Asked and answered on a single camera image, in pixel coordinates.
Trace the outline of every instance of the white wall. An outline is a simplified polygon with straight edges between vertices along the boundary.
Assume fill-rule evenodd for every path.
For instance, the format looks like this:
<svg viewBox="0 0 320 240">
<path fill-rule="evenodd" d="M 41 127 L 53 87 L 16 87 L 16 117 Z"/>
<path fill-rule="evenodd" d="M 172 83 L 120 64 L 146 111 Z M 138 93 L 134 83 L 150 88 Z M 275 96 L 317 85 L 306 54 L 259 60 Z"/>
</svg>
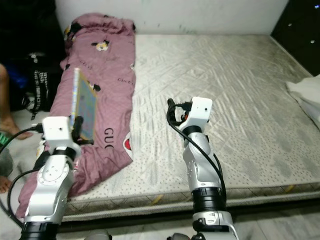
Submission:
<svg viewBox="0 0 320 240">
<path fill-rule="evenodd" d="M 288 0 L 56 0 L 64 29 L 99 12 L 134 21 L 141 34 L 270 34 Z"/>
</svg>

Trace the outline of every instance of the black cable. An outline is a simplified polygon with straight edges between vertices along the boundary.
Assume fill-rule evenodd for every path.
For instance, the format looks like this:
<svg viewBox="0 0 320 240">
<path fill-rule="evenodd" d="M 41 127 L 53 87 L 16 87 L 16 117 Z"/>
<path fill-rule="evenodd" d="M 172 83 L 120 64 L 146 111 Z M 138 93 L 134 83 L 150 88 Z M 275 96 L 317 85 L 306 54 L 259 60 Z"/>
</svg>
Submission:
<svg viewBox="0 0 320 240">
<path fill-rule="evenodd" d="M 0 148 L 0 154 L 3 152 L 3 150 L 6 148 L 6 146 L 8 146 L 8 144 L 13 140 L 15 139 L 17 136 L 25 133 L 25 132 L 29 132 L 29 131 L 36 131 L 37 130 L 37 127 L 36 126 L 33 126 L 33 127 L 30 127 L 28 129 L 25 129 L 25 130 L 21 130 L 20 132 L 16 133 L 15 135 L 13 135 L 12 137 L 10 137 L 8 139 L 8 141 L 6 141 L 2 147 Z M 11 214 L 9 212 L 8 209 L 6 209 L 5 205 L 3 204 L 2 200 L 0 199 L 0 208 L 4 211 L 4 213 L 10 218 L 12 219 L 20 228 L 23 227 L 23 223 L 21 221 L 19 221 L 19 219 L 14 215 L 14 214 Z"/>
<path fill-rule="evenodd" d="M 191 143 L 196 149 L 199 150 L 199 152 L 205 157 L 205 159 L 208 160 L 208 162 L 210 163 L 210 165 L 214 168 L 216 174 L 218 175 L 220 182 L 221 182 L 221 188 L 222 188 L 222 194 L 223 194 L 223 198 L 224 198 L 224 202 L 227 202 L 227 192 L 226 192 L 226 185 L 225 185 L 225 181 L 223 178 L 223 173 L 222 173 L 222 168 L 221 168 L 221 164 L 217 158 L 217 156 L 214 154 L 214 159 L 216 160 L 217 164 L 218 164 L 218 168 L 217 166 L 212 162 L 211 158 L 208 156 L 208 154 L 205 153 L 205 151 L 203 151 L 203 149 L 196 144 L 190 137 L 188 137 L 186 134 L 184 134 L 180 129 L 178 129 L 176 126 L 174 126 L 171 121 L 170 121 L 170 112 L 175 108 L 175 107 L 182 107 L 182 104 L 174 104 L 168 107 L 168 111 L 166 112 L 166 120 L 169 123 L 170 127 L 173 128 L 173 130 L 175 130 L 178 134 L 180 134 L 184 139 L 188 140 L 189 143 Z"/>
<path fill-rule="evenodd" d="M 8 195 L 7 195 L 7 205 L 8 205 L 8 212 L 10 213 L 10 215 L 15 218 L 17 221 L 19 221 L 19 219 L 16 217 L 14 211 L 12 210 L 12 207 L 11 207 L 11 193 L 12 193 L 12 189 L 14 189 L 14 186 L 16 184 L 16 182 L 22 178 L 24 175 L 27 175 L 27 174 L 30 174 L 30 173 L 33 173 L 33 172 L 36 172 L 36 171 L 39 171 L 39 169 L 32 169 L 32 170 L 29 170 L 29 171 L 25 171 L 23 173 L 21 173 L 19 176 L 17 176 L 13 181 L 12 181 L 12 184 L 9 188 L 9 191 L 8 191 Z"/>
</svg>

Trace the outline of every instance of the pink comforter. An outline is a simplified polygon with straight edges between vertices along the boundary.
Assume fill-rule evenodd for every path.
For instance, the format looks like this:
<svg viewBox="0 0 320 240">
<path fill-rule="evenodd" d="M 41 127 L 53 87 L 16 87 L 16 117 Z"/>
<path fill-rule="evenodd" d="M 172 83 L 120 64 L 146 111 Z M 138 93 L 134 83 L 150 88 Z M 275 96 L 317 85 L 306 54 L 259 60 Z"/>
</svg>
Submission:
<svg viewBox="0 0 320 240">
<path fill-rule="evenodd" d="M 72 24 L 76 26 L 71 27 L 75 33 L 66 40 L 68 56 L 60 64 L 65 70 L 50 116 L 71 114 L 74 68 L 81 68 L 90 84 L 100 88 L 96 92 L 94 145 L 82 147 L 82 156 L 77 159 L 74 172 L 75 183 L 69 192 L 69 196 L 76 196 L 132 162 L 124 142 L 130 136 L 132 96 L 136 83 L 132 70 L 135 31 L 131 20 L 98 13 L 82 15 Z M 20 193 L 18 217 L 24 217 L 36 185 L 37 173 L 33 173 Z"/>
</svg>

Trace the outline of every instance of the patterned mattress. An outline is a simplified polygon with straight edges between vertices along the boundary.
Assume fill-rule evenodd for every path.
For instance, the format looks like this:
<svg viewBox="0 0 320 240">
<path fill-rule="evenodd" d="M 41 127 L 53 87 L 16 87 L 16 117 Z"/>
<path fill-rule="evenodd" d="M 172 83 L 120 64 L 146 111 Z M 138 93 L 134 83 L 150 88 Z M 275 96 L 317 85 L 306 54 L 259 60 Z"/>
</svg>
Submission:
<svg viewBox="0 0 320 240">
<path fill-rule="evenodd" d="M 192 208 L 167 99 L 213 100 L 206 128 L 228 206 L 320 197 L 320 132 L 287 93 L 308 74 L 266 35 L 137 35 L 133 163 L 73 197 L 64 221 Z"/>
</svg>

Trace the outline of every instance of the white cloth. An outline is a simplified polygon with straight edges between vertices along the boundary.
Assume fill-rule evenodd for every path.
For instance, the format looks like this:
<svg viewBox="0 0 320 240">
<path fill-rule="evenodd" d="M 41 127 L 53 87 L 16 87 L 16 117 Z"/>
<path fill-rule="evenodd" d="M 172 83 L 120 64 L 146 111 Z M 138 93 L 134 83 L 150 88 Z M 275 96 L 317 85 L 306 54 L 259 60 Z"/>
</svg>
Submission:
<svg viewBox="0 0 320 240">
<path fill-rule="evenodd" d="M 288 92 L 320 129 L 320 75 L 286 83 Z"/>
</svg>

